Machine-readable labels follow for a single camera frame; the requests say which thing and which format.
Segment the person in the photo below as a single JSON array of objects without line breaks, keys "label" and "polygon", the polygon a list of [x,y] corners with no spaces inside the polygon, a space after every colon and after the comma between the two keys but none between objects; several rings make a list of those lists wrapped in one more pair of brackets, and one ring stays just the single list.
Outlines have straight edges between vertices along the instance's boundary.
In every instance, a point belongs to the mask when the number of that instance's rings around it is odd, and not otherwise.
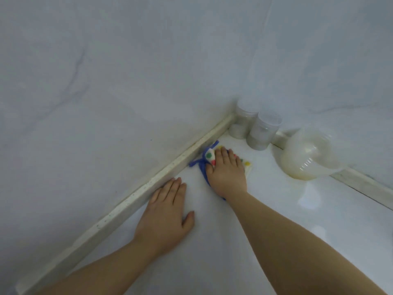
[{"label": "person", "polygon": [[[385,294],[323,240],[247,193],[243,165],[232,150],[223,147],[215,156],[215,168],[206,166],[209,183],[235,212],[277,295]],[[39,294],[125,293],[194,227],[194,212],[182,219],[186,188],[181,178],[168,181],[153,194],[130,243]]]}]

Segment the clear plastic container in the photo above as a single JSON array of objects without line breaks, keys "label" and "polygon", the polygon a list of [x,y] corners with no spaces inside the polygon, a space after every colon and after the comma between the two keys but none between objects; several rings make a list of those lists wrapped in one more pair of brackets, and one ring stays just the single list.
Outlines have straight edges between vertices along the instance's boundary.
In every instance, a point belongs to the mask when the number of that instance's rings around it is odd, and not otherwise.
[{"label": "clear plastic container", "polygon": [[282,170],[295,179],[311,180],[344,167],[331,137],[313,127],[302,128],[290,137],[281,156]]},{"label": "clear plastic container", "polygon": [[247,137],[247,144],[255,150],[266,149],[281,124],[279,114],[268,109],[261,110]]},{"label": "clear plastic container", "polygon": [[236,139],[245,139],[259,112],[259,102],[255,99],[241,98],[236,105],[236,121],[229,128],[229,134]]}]

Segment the person's left hand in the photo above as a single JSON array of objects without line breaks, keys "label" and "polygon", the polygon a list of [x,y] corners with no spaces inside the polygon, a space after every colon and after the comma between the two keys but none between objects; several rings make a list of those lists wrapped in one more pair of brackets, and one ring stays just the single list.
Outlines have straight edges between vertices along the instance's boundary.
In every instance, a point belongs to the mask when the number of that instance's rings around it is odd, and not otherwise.
[{"label": "person's left hand", "polygon": [[156,190],[136,227],[134,240],[156,257],[171,251],[194,227],[193,211],[182,220],[187,185],[181,183],[181,178],[172,178]]}]

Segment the countertop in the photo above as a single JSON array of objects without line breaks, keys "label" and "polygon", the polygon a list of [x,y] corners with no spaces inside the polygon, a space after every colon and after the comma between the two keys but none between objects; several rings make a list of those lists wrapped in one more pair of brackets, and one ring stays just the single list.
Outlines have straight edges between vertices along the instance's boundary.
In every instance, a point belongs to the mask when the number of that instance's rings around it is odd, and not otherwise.
[{"label": "countertop", "polygon": [[[253,162],[248,192],[326,241],[393,295],[393,211],[331,177],[296,180],[280,169],[281,149],[255,151],[225,133],[220,143]],[[126,292],[130,294],[275,294],[229,205],[216,196],[197,166],[179,176],[187,183],[184,213],[195,211],[194,229]],[[132,239],[145,205],[76,268]]]}]

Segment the jar lid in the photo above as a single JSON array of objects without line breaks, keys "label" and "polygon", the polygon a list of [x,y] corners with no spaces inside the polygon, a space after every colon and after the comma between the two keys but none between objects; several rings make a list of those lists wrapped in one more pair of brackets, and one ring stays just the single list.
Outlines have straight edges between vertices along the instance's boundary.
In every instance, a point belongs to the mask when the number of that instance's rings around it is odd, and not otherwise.
[{"label": "jar lid", "polygon": [[282,117],[269,109],[261,109],[258,113],[258,123],[262,123],[268,126],[277,127],[282,124]]},{"label": "jar lid", "polygon": [[239,98],[236,105],[236,113],[246,117],[256,117],[260,109],[260,103],[257,99]]}]

